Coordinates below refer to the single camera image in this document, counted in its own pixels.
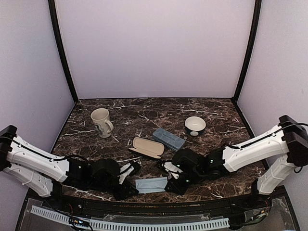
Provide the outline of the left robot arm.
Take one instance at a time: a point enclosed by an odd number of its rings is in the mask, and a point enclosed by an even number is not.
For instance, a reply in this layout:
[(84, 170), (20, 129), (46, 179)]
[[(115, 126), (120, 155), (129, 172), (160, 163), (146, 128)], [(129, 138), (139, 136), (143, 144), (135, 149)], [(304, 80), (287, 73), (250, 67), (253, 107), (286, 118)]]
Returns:
[(57, 156), (29, 144), (16, 132), (13, 125), (0, 132), (1, 171), (16, 177), (40, 197), (49, 197), (56, 209), (68, 206), (68, 199), (60, 193), (62, 184), (83, 191), (108, 192), (116, 200), (139, 194), (126, 179), (140, 170), (137, 161), (120, 166), (112, 159), (92, 161), (76, 154)]

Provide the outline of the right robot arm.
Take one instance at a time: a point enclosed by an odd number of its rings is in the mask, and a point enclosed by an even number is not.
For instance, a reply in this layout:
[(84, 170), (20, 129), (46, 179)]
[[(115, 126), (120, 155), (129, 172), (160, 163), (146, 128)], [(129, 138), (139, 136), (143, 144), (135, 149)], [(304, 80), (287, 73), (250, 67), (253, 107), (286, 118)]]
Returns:
[(277, 156), (264, 175), (254, 181), (245, 204), (257, 208), (291, 173), (299, 173), (308, 164), (308, 132), (306, 123), (298, 123), (287, 115), (267, 132), (248, 141), (225, 145), (201, 155), (189, 148), (175, 153), (171, 161), (161, 164), (169, 173), (165, 191), (183, 195), (192, 184), (217, 180), (237, 170)]

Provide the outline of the grey glasses case green lining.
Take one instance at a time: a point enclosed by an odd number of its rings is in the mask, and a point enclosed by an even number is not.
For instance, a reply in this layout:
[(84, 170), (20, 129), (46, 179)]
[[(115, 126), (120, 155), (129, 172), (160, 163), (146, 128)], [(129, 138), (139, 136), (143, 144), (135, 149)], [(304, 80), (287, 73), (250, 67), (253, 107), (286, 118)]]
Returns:
[(157, 142), (162, 143), (173, 151), (180, 150), (185, 144), (184, 139), (162, 128), (158, 128), (153, 132), (153, 139)]

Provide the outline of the blue cleaning cloth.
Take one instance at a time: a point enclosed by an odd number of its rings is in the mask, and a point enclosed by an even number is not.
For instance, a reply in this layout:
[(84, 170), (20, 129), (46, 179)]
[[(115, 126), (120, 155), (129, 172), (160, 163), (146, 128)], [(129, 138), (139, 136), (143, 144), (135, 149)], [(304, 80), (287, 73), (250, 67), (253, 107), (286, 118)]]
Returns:
[(167, 177), (135, 180), (139, 194), (164, 192), (166, 185)]

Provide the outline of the black glasses case cream lining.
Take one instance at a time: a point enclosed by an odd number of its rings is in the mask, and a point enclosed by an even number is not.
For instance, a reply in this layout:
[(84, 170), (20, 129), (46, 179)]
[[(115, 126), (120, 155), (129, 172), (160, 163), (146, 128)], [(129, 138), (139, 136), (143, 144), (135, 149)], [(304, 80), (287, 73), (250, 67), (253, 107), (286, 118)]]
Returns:
[(135, 137), (132, 145), (133, 147), (129, 148), (131, 152), (153, 159), (161, 159), (161, 155), (165, 150), (165, 147), (162, 143), (143, 139), (140, 137)]

